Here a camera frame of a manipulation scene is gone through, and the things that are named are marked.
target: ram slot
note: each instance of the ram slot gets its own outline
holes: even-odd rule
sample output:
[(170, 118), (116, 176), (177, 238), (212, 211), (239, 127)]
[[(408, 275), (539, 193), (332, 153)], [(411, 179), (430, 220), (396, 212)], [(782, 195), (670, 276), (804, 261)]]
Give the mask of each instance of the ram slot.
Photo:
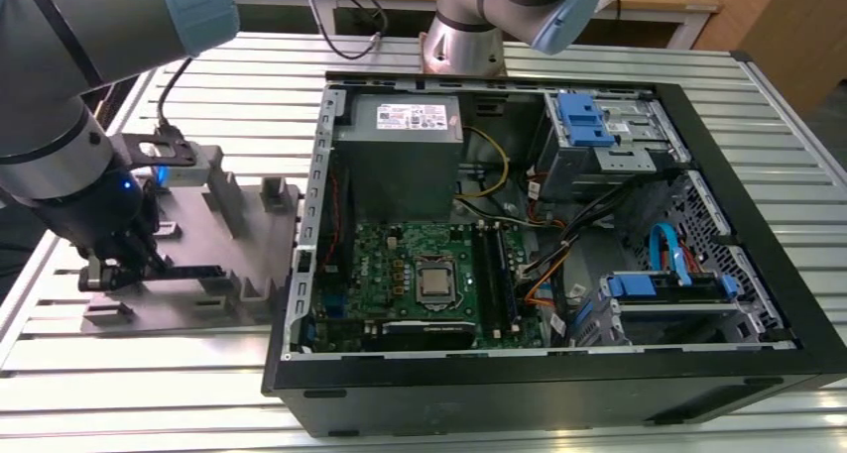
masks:
[(508, 331), (507, 314), (498, 295), (498, 267), (495, 238), (490, 231), (476, 226), (471, 232), (471, 250), (474, 255), (474, 278), (476, 279), (476, 303), (483, 333), (490, 339), (499, 339)]
[(508, 332), (517, 332), (519, 325), (519, 314), (517, 313), (517, 300), (514, 299), (514, 284), (511, 282), (511, 273), (507, 266), (507, 255), (504, 251), (504, 240), (500, 230), (487, 232), (490, 243), (494, 245), (494, 254), (491, 256), (495, 266), (495, 293), (502, 299), (504, 306), (504, 316)]

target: metal slotted table surface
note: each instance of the metal slotted table surface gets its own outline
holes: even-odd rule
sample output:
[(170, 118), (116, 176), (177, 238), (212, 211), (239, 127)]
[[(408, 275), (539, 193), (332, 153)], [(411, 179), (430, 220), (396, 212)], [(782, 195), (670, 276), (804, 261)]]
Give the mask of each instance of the metal slotted table surface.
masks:
[[(366, 40), (336, 37), (346, 50)], [(418, 43), (387, 39), (348, 62), (316, 36), (241, 34), (192, 64), (168, 117), (223, 147), (241, 183), (304, 185), (327, 69), (414, 72)], [(841, 336), (847, 335), (847, 177), (756, 67), (724, 53), (504, 49), (511, 76), (678, 83)], [(138, 78), (110, 131), (153, 128), (177, 63)], [(259, 393), (268, 327), (97, 338), (78, 333), (81, 260), (46, 235), (0, 309), (0, 450), (573, 451), (847, 450), (847, 382), (770, 398), (701, 425), (435, 437), (313, 439)]]

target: motherboard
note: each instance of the motherboard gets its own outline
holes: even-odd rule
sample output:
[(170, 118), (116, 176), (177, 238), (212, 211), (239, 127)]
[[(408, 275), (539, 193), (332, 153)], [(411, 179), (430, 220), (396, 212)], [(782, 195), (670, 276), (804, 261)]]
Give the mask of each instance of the motherboard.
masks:
[(522, 245), (498, 223), (359, 224), (351, 278), (319, 286), (316, 350), (539, 347), (514, 297)]

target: yellow wire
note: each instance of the yellow wire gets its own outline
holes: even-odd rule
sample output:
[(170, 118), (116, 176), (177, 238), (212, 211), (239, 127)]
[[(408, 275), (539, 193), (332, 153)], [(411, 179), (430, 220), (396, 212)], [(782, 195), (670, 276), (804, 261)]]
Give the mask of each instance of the yellow wire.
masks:
[(486, 139), (486, 141), (491, 143), (491, 146), (494, 146), (494, 149), (496, 149), (496, 152), (499, 153), (499, 157), (502, 158), (502, 174), (499, 175), (499, 180), (496, 181), (496, 183), (490, 188), (484, 189), (482, 192), (460, 193), (460, 194), (456, 194), (455, 197), (456, 198), (484, 197), (486, 195), (488, 195), (491, 192), (498, 190), (504, 185), (504, 180), (507, 179), (507, 155), (504, 154), (504, 151), (502, 150), (502, 147), (499, 146), (499, 144), (495, 142), (494, 138), (488, 136), (483, 131), (480, 131), (479, 129), (471, 126), (464, 126), (464, 129), (472, 133), (476, 133), (482, 138)]

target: metal case frame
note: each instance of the metal case frame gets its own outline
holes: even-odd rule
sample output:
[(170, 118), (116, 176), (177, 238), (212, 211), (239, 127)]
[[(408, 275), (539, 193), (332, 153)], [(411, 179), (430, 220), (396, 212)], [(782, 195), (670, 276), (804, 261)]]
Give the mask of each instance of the metal case frame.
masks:
[[(583, 428), (700, 422), (794, 389), (813, 389), (847, 374), (847, 349), (677, 85), (561, 79), (470, 78), (399, 74), (327, 74), (327, 91), (500, 92), (559, 88), (646, 89), (717, 199), (732, 237), (754, 263), (798, 349), (521, 357), (303, 361), (281, 356), (284, 313), (272, 325), (261, 391), (283, 399), (315, 436), (439, 434), (504, 429)], [(329, 154), (331, 121), (319, 127), (292, 293), (308, 295), (315, 245), (303, 235), (319, 222), (319, 170)], [(288, 309), (300, 302), (293, 295)]]

